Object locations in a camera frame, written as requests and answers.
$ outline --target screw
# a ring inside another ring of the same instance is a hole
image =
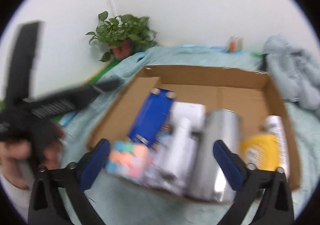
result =
[[[256,167],[255,164],[249,163],[249,164],[247,164],[247,168],[248,168],[249,170],[253,171],[253,170],[256,170],[257,167]]]
[[[67,165],[67,168],[70,169],[70,170],[72,170],[72,169],[74,169],[76,167],[77,167],[77,163],[75,163],[75,162],[71,162],[71,163],[69,163]]]
[[[45,167],[45,166],[40,166],[39,169],[38,169],[39,172],[45,172],[45,171],[47,171],[47,170],[48,170],[48,169],[47,169],[47,167]]]
[[[177,95],[175,94],[175,92],[172,92],[172,91],[168,91],[166,94],[165,94],[168,98],[171,98],[171,99],[175,99],[177,97]]]
[[[160,94],[160,89],[154,88],[154,89],[151,90],[151,93],[154,94],[154,95],[158,95],[158,94]]]
[[[277,168],[277,172],[279,172],[279,173],[284,173],[284,169],[283,169],[282,167],[278,167],[278,168]]]

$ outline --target blue gripper pad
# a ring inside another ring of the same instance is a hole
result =
[[[225,146],[221,140],[215,141],[213,145],[213,156],[218,162],[220,168],[223,171],[228,183],[234,191],[240,191],[243,187],[245,177],[243,173],[237,167],[237,164],[233,162],[233,153]]]
[[[110,143],[101,139],[95,148],[86,153],[78,162],[78,184],[79,190],[84,192],[91,188],[99,172],[105,165],[110,154]]]

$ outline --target yellow bottle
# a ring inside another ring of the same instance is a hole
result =
[[[260,170],[274,171],[280,166],[278,138],[271,134],[259,134],[240,143],[241,158],[253,163]]]

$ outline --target blue strip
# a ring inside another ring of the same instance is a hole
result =
[[[103,141],[95,154],[90,158],[79,178],[79,190],[84,192],[89,190],[96,180],[99,172],[106,164],[110,154],[110,143],[108,140]]]
[[[218,141],[216,141],[213,145],[213,155],[221,167],[223,174],[231,188],[234,191],[242,190],[244,177]]]

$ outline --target rubik's cube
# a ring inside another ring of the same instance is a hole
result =
[[[144,144],[116,141],[111,150],[106,170],[109,174],[130,180],[140,180],[149,160]]]

